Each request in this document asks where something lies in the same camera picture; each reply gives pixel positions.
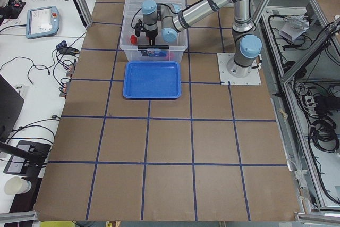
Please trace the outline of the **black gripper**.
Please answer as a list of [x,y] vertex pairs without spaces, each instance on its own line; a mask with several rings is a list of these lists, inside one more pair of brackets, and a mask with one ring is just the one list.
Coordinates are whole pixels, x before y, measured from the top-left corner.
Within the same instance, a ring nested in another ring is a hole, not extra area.
[[156,37],[157,37],[157,31],[146,31],[146,37],[149,39],[149,45],[155,45],[156,43]]

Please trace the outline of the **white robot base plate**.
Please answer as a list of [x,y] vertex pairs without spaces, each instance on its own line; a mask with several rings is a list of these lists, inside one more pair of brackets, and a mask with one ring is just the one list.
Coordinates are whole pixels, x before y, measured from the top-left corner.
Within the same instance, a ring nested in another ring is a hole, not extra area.
[[217,53],[220,83],[222,85],[261,86],[261,63],[253,60],[249,67],[234,62],[234,53]]

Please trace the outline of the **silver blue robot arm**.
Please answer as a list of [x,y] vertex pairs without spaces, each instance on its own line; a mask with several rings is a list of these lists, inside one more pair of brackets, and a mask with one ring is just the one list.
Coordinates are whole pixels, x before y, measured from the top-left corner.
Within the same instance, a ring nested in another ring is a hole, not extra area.
[[229,3],[234,6],[233,33],[249,34],[256,26],[250,12],[250,0],[198,0],[184,9],[171,3],[144,0],[139,9],[142,18],[133,24],[132,28],[137,37],[142,32],[145,33],[149,42],[138,45],[138,50],[148,53],[168,50],[180,32],[218,12]]

